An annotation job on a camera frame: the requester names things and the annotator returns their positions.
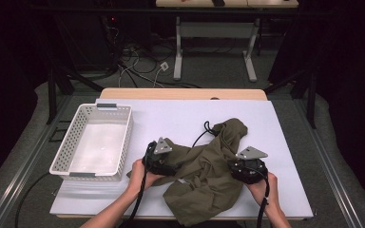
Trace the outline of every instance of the wooden tabletop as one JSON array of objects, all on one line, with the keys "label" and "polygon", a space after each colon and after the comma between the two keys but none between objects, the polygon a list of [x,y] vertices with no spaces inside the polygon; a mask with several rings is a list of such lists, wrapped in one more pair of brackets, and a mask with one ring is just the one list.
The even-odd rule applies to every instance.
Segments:
[{"label": "wooden tabletop", "polygon": [[243,88],[105,88],[100,98],[143,100],[268,100],[265,92],[261,89]]}]

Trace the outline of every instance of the metal bar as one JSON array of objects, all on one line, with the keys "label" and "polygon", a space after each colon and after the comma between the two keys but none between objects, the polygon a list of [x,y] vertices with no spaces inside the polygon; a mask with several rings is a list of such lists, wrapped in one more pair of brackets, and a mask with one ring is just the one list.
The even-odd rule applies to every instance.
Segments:
[{"label": "metal bar", "polygon": [[91,87],[92,89],[101,92],[104,88],[100,85],[97,85],[93,82],[91,82],[89,79],[83,77],[79,73],[67,68],[66,66],[59,66],[60,69],[62,69],[65,73],[73,77],[74,79],[78,80],[79,82],[85,84],[86,86]]},{"label": "metal bar", "polygon": [[327,177],[327,180],[331,185],[331,188],[336,197],[337,203],[340,209],[342,210],[344,218],[346,219],[349,227],[362,228],[363,224],[361,223],[361,220],[355,211],[355,208],[348,196],[346,189],[342,185],[342,182],[340,181],[340,178],[336,173],[336,170],[331,162],[330,156],[328,155],[317,131],[308,124],[308,120],[304,115],[304,112],[306,111],[304,104],[299,99],[294,99],[294,103],[296,109],[298,110],[298,113],[300,114],[299,116],[301,120],[309,130],[309,133],[314,140],[314,143],[317,148],[317,157],[319,158],[322,170],[324,171],[325,176]]},{"label": "metal bar", "polygon": [[51,69],[51,73],[48,74],[48,103],[49,103],[49,116],[47,120],[47,124],[51,124],[51,122],[55,119],[57,113],[57,101],[56,101],[56,84],[53,76],[53,70]]},{"label": "metal bar", "polygon": [[317,76],[315,72],[310,75],[310,87],[307,98],[307,120],[313,129],[316,129],[316,123],[314,122],[314,114],[316,109],[316,89],[317,89]]},{"label": "metal bar", "polygon": [[46,145],[49,136],[51,135],[52,131],[55,130],[55,125],[59,122],[59,118],[65,112],[65,107],[67,107],[67,105],[69,104],[70,99],[71,96],[66,96],[63,101],[60,102],[58,107],[58,115],[50,125],[46,125],[34,149],[31,153],[29,153],[29,156],[25,158],[25,162],[19,168],[7,190],[5,191],[5,194],[2,196],[0,200],[0,227],[3,226],[3,223],[5,222],[5,219],[8,216],[11,207],[16,202],[17,198],[22,192],[23,187],[25,186],[33,167],[38,162],[38,159],[42,154],[43,148]]}]

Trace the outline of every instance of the forearm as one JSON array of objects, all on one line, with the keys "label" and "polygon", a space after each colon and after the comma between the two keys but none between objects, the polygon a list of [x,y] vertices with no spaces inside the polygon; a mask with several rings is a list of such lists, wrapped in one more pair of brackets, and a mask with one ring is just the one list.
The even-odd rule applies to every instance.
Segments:
[{"label": "forearm", "polygon": [[109,204],[103,211],[91,218],[82,227],[114,227],[124,212],[138,197],[138,193],[125,191],[115,201]]},{"label": "forearm", "polygon": [[276,203],[269,203],[269,205],[265,207],[265,215],[269,218],[274,228],[292,227],[285,217],[283,211]]}]

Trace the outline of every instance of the electrical cable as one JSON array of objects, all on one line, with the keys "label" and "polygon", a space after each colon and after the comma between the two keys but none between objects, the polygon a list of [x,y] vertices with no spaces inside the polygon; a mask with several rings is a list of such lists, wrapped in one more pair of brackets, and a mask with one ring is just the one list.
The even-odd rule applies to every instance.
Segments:
[{"label": "electrical cable", "polygon": [[14,218],[14,227],[15,228],[18,228],[19,226],[19,215],[20,215],[20,210],[22,209],[22,205],[23,203],[25,202],[25,199],[26,197],[28,196],[29,192],[31,191],[31,189],[40,181],[42,180],[44,177],[48,176],[49,175],[49,172],[48,173],[45,173],[43,176],[41,176],[40,178],[38,178],[28,189],[28,191],[26,191],[25,195],[22,197],[22,199],[20,200],[19,202],[19,206],[17,207],[17,210],[16,210],[16,216]]},{"label": "electrical cable", "polygon": [[135,87],[138,87],[138,85],[136,84],[135,80],[132,78],[132,75],[129,73],[129,70],[127,70],[127,71],[126,71],[126,73],[128,74],[129,78],[131,79],[131,81],[132,81],[133,85],[134,85]]},{"label": "electrical cable", "polygon": [[161,71],[161,70],[162,70],[162,69],[160,68],[160,69],[158,69],[158,71],[156,72],[155,80],[153,81],[153,87],[155,87],[155,86],[156,86],[157,76],[159,75],[159,73],[160,73],[160,71]]},{"label": "electrical cable", "polygon": [[265,196],[262,199],[262,203],[259,206],[259,215],[257,218],[257,228],[260,228],[262,226],[262,217],[263,217],[263,212],[265,211],[265,207],[268,204],[268,197],[269,197],[269,181],[268,181],[268,176],[264,176],[260,171],[258,171],[257,169],[253,169],[253,168],[249,168],[252,171],[258,173],[260,176],[262,176],[263,180],[266,183],[266,187],[265,187]]},{"label": "electrical cable", "polygon": [[126,67],[125,65],[122,65],[123,71],[121,71],[120,78],[118,79],[118,87],[121,87],[121,78],[123,77],[124,72],[126,70],[130,70],[131,68],[133,68],[135,65],[138,64],[138,62],[139,62],[139,56],[138,56],[138,58],[136,60],[134,60],[134,62],[132,63],[132,66]]},{"label": "electrical cable", "polygon": [[[151,82],[151,83],[155,83],[153,80],[151,80],[151,79],[149,79],[149,78],[146,78],[145,76],[143,76],[143,75],[141,75],[141,74],[138,74],[138,73],[136,73],[136,72],[134,72],[133,70],[128,70],[129,72],[131,72],[132,74],[134,74],[134,75],[136,75],[136,76],[138,76],[139,78],[142,78],[142,79],[144,79],[144,80],[146,80],[146,81],[148,81],[148,82]],[[158,82],[156,82],[156,84],[157,85],[159,85],[159,86],[161,86],[161,87],[164,87],[162,84],[160,84],[160,83],[158,83]]]},{"label": "electrical cable", "polygon": [[155,70],[156,69],[156,66],[157,66],[157,64],[158,64],[159,62],[157,62],[157,61],[155,61],[155,63],[154,63],[154,66],[150,69],[150,70],[148,70],[148,71],[139,71],[139,70],[137,70],[136,68],[135,68],[135,66],[133,67],[133,69],[136,71],[136,72],[138,72],[138,73],[150,73],[150,72],[153,72],[153,70]]},{"label": "electrical cable", "polygon": [[125,225],[123,226],[123,228],[129,227],[130,222],[135,218],[135,215],[138,212],[139,204],[141,203],[142,197],[144,196],[144,185],[146,184],[146,176],[147,176],[147,172],[148,172],[148,170],[146,169],[147,168],[147,155],[153,146],[156,146],[155,142],[151,142],[147,146],[146,152],[144,153],[144,177],[142,178],[141,189],[138,193],[138,197],[136,199],[136,203],[133,208],[133,211],[132,211],[131,215],[129,216],[128,220],[125,222]]},{"label": "electrical cable", "polygon": [[[137,42],[134,38],[132,38],[130,35],[128,35],[127,33],[125,34],[130,40],[132,40],[133,41],[133,43],[135,43],[135,44],[139,44],[139,42]],[[166,58],[163,58],[163,59],[160,59],[160,60],[158,60],[158,59],[156,59],[153,55],[151,55],[151,54],[149,54],[149,52],[150,52],[150,50],[149,50],[149,48],[147,48],[147,47],[145,47],[145,46],[143,46],[143,45],[139,45],[140,46],[140,48],[137,48],[136,50],[138,50],[138,49],[144,49],[144,53],[147,55],[147,57],[149,57],[149,58],[152,58],[156,63],[159,63],[159,62],[162,62],[162,61],[164,61],[164,60],[166,60],[168,57],[170,57],[171,56],[171,54],[173,53],[173,51],[171,51],[169,54],[168,54],[168,56],[166,57]]]},{"label": "electrical cable", "polygon": [[209,122],[206,121],[204,124],[203,124],[203,127],[205,128],[205,131],[195,140],[194,144],[192,144],[191,147],[194,147],[195,144],[197,143],[197,141],[207,132],[207,133],[210,133],[211,135],[213,136],[218,136],[219,135],[219,132],[216,131],[216,130],[212,130],[210,127],[209,127]]}]

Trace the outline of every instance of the table leg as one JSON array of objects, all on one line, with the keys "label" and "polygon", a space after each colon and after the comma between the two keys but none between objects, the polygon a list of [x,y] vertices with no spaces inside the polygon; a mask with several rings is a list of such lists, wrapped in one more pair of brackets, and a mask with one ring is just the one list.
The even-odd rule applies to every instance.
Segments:
[{"label": "table leg", "polygon": [[177,40],[177,50],[176,50],[177,53],[176,53],[176,61],[174,64],[174,80],[179,81],[182,78],[182,67],[183,67],[183,50],[182,50],[180,17],[177,17],[176,21],[176,40]]},{"label": "table leg", "polygon": [[258,25],[257,21],[253,24],[251,27],[251,36],[250,36],[250,42],[248,44],[247,50],[242,52],[242,55],[244,57],[245,67],[247,68],[248,77],[250,78],[250,82],[254,83],[257,81],[256,71],[254,70],[253,62],[251,61],[251,52],[254,49],[254,44],[257,39],[257,33],[258,33]]},{"label": "table leg", "polygon": [[263,26],[263,23],[262,23],[262,19],[259,19],[259,44],[258,44],[258,56],[260,56],[260,49],[261,49],[261,45],[262,45],[262,26]]}]

